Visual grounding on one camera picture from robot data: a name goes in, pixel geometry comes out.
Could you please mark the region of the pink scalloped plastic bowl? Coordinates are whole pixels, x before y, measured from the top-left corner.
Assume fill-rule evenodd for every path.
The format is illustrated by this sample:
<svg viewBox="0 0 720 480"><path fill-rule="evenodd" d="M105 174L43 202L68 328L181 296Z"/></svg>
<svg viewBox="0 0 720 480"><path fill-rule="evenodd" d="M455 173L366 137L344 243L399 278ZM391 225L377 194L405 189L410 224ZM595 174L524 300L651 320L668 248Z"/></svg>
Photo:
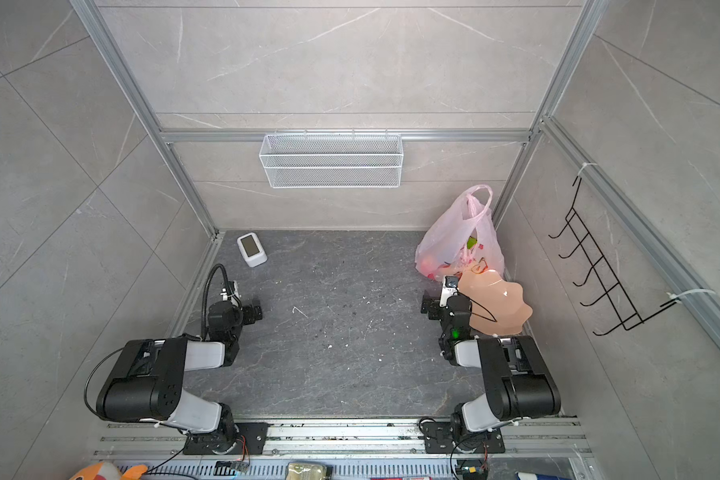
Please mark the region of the pink scalloped plastic bowl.
<svg viewBox="0 0 720 480"><path fill-rule="evenodd" d="M458 283L460 293L472 300L470 327L486 335L520 335L533 309L524 301L523 287L505 281L494 270L465 270Z"/></svg>

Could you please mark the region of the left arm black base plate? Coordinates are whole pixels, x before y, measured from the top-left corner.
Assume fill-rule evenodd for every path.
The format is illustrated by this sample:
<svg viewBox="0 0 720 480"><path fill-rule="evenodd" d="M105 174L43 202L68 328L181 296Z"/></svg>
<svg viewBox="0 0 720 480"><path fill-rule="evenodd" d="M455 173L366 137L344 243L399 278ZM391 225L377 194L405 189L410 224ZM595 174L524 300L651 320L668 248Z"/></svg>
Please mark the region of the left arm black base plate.
<svg viewBox="0 0 720 480"><path fill-rule="evenodd" d="M236 423L229 431L222 428L214 432L187 436L184 455L238 455L243 450L250 455L261 455L267 439L269 424L266 422Z"/></svg>

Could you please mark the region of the pink plastic bag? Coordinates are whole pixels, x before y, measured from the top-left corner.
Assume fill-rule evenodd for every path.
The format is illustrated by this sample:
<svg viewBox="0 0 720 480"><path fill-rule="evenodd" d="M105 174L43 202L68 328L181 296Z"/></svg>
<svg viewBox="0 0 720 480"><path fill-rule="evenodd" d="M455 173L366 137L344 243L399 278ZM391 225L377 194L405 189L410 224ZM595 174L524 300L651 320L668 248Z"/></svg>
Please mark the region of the pink plastic bag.
<svg viewBox="0 0 720 480"><path fill-rule="evenodd" d="M505 261L493 224L493 189L478 184L462 192L435 221L415 251L415 268L442 280L474 263L504 273Z"/></svg>

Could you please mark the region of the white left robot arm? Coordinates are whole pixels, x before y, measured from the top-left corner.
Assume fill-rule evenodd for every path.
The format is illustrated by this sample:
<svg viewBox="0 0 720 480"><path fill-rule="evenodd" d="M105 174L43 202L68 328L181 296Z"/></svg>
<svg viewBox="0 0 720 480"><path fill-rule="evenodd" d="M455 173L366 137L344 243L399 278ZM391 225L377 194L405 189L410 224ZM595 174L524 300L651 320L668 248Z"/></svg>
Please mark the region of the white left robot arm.
<svg viewBox="0 0 720 480"><path fill-rule="evenodd" d="M240 350L245 326L263 318L260 303L222 300L207 308L205 336L131 340L117 359L96 398L93 412L102 420L155 423L189 436L215 435L233 441L230 408L184 389L187 372L230 367Z"/></svg>

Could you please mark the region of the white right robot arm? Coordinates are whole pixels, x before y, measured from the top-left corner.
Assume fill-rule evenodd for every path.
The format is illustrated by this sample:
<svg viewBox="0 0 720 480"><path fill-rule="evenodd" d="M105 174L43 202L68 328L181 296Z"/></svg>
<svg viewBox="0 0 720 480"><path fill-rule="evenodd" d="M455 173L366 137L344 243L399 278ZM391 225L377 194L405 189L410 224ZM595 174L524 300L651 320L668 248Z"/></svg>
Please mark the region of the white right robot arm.
<svg viewBox="0 0 720 480"><path fill-rule="evenodd" d="M451 415L455 437L559 414L561 395L534 339L475 336L469 326L472 305L458 291L441 298L426 293L421 301L421 312L440 324L441 356L453 366L481 372L483 393L457 405Z"/></svg>

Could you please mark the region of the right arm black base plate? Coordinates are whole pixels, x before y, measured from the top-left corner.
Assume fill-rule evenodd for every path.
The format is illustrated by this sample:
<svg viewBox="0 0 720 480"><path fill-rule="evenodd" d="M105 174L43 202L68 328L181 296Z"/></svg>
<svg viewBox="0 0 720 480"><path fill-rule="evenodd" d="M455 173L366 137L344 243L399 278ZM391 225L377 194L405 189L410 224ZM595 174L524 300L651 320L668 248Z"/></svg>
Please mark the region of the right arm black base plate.
<svg viewBox="0 0 720 480"><path fill-rule="evenodd" d="M417 427L428 454L500 454L506 451L499 430L468 432L450 422L435 421L429 417L420 419Z"/></svg>

